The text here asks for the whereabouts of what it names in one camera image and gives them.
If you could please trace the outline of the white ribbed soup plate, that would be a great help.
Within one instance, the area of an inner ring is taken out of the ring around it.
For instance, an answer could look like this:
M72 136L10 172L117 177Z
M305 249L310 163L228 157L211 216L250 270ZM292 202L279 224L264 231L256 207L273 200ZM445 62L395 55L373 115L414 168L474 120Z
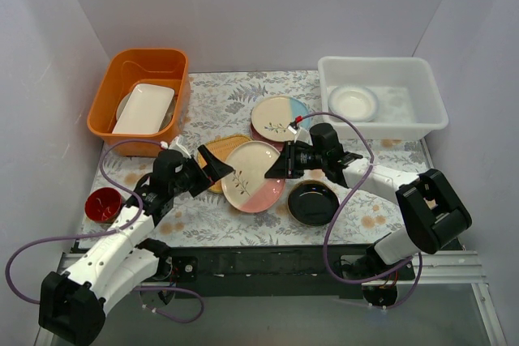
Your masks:
M360 86L339 86L328 96L331 112L351 122L370 122L378 114L380 103L370 89Z

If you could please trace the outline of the yellow woven bamboo tray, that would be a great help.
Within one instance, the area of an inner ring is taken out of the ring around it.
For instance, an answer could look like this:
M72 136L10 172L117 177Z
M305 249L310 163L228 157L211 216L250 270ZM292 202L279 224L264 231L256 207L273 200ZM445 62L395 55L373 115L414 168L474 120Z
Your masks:
M252 139L246 135L236 134L219 139L214 139L213 141L206 143L205 146L216 158L218 158L222 162L225 162L226 158L234 149L236 149L244 143L250 142L251 140ZM200 153L197 159L198 164L200 165L200 167L203 168L206 165L206 161L200 155ZM217 182L215 185L210 187L209 190L216 194L223 193L221 182Z

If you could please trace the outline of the cream and pink plate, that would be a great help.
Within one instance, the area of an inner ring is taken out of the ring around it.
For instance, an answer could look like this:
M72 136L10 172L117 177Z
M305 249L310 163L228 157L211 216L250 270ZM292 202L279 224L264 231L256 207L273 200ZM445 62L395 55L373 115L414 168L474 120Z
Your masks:
M235 169L221 180L226 200L246 213L266 211L282 196L284 179L267 179L264 174L279 157L272 145L250 141L234 149L225 163Z

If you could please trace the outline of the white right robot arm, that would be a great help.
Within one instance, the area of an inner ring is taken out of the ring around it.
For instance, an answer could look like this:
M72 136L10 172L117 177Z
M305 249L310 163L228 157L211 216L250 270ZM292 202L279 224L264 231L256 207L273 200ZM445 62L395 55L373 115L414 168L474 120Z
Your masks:
M371 244L338 281L363 284L385 279L416 254L442 250L472 225L468 210L438 169L409 173L377 165L373 156L345 151L328 123L312 126L310 138L310 143L286 141L264 176L295 179L320 169L329 181L349 189L349 198L364 190L396 204L404 221L402 228Z

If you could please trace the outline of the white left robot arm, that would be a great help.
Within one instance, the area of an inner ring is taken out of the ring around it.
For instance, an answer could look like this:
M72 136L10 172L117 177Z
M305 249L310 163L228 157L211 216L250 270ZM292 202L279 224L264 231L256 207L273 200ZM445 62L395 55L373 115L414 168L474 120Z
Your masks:
M170 247L148 235L173 208L175 197L195 197L234 172L205 146L198 151L205 166L181 147L159 152L152 172L137 182L105 235L65 271L44 278L41 327L74 345L90 345L128 293L147 279L171 275Z

